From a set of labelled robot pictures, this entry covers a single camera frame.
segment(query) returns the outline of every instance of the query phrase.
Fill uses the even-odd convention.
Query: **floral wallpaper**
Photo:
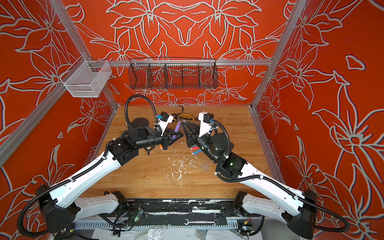
[[[95,60],[196,57],[271,58],[294,0],[63,0]],[[118,103],[140,93],[156,104],[248,104],[266,66],[219,67],[215,90],[133,90],[128,70],[113,69]],[[135,104],[145,104],[142,99]]]
[[[99,98],[73,98],[64,93],[1,167],[1,239],[30,239],[17,231],[19,212],[41,184],[60,182],[94,158],[112,114],[113,107],[103,93]],[[36,203],[24,225],[37,232],[46,229],[44,224]]]
[[[80,54],[48,0],[1,1],[0,45],[1,145]]]
[[[351,223],[316,240],[384,235],[383,20],[381,1],[309,0],[257,106],[286,183]]]

